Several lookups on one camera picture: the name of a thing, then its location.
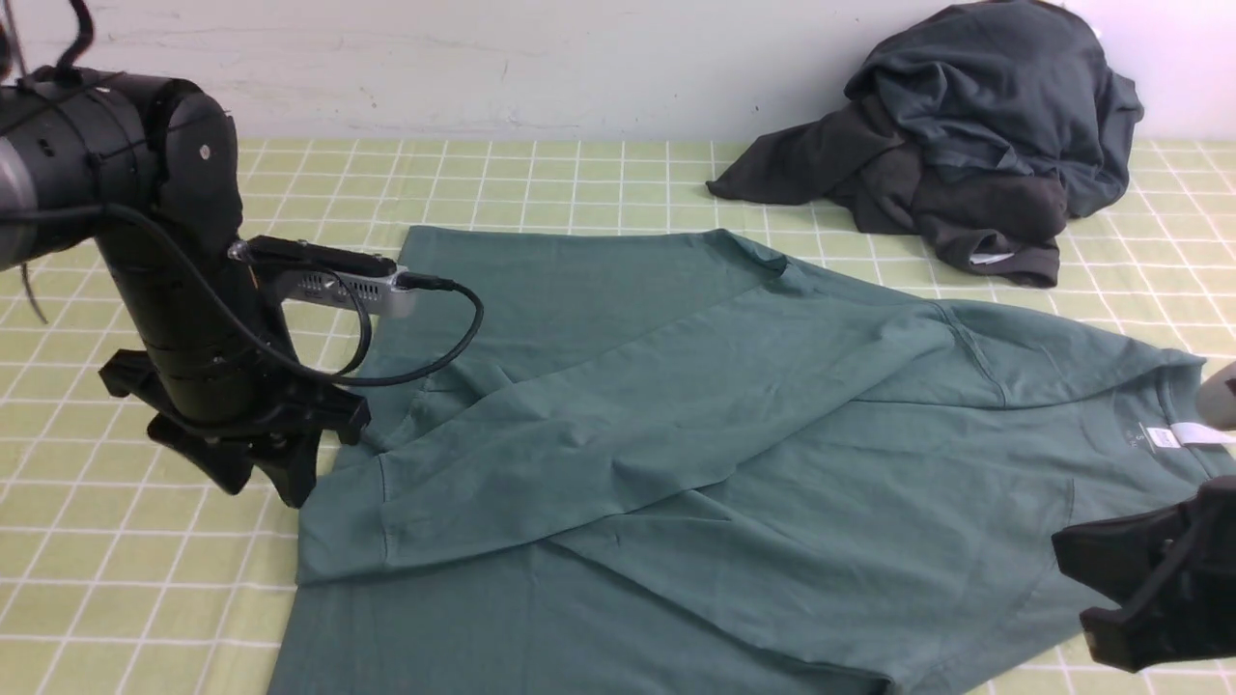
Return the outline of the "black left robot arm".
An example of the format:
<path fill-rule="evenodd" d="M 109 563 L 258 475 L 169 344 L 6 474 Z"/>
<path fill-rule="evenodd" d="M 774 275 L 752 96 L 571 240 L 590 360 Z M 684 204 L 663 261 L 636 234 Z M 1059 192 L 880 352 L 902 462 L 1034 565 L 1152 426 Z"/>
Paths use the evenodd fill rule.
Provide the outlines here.
<path fill-rule="evenodd" d="M 96 242 L 142 343 L 100 369 L 108 393 L 222 491 L 260 470 L 299 510 L 323 433 L 356 441 L 368 408 L 299 362 L 283 265 L 229 256 L 241 224 L 234 119 L 193 83 L 44 68 L 2 88 L 2 268 Z"/>

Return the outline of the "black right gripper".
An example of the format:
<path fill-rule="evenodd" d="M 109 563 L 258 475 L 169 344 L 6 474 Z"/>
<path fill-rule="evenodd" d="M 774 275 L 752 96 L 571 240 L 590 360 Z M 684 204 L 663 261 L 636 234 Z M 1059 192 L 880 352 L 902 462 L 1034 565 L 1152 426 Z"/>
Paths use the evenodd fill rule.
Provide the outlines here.
<path fill-rule="evenodd" d="M 1138 673 L 1235 655 L 1232 476 L 1188 503 L 1068 526 L 1052 545 L 1063 575 L 1122 607 L 1079 615 L 1094 662 Z"/>

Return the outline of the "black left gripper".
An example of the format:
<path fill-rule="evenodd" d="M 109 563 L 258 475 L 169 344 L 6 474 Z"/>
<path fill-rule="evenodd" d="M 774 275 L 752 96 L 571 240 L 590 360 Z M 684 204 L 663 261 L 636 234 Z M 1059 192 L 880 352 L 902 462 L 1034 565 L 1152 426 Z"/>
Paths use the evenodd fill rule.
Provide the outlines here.
<path fill-rule="evenodd" d="M 302 510 L 315 488 L 323 432 L 353 443 L 370 422 L 363 397 L 255 352 L 119 350 L 99 375 L 111 396 L 150 404 L 157 413 L 150 439 L 193 463 L 221 491 L 242 492 L 256 466 L 290 510 Z"/>

